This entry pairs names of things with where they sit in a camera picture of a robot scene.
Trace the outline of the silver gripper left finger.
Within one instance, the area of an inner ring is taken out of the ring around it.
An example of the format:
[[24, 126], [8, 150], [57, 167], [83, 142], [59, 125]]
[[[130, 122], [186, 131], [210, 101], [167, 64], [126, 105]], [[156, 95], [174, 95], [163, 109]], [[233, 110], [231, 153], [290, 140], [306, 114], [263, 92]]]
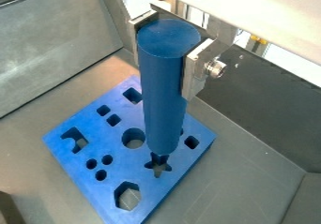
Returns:
[[150, 0], [120, 0], [120, 5], [124, 8], [127, 27], [130, 33], [130, 44], [132, 48], [134, 62], [138, 62], [136, 48], [136, 32], [139, 27], [154, 14]]

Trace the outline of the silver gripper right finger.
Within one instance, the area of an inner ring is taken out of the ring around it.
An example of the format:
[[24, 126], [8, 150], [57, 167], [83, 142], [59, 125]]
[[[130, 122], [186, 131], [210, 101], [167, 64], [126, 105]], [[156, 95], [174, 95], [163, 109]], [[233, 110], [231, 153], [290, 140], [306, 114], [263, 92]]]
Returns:
[[226, 70], [226, 64], [218, 60], [237, 36], [238, 28], [210, 16], [205, 39], [191, 49], [185, 58], [182, 79], [182, 97], [191, 100], [203, 89], [206, 79], [218, 79]]

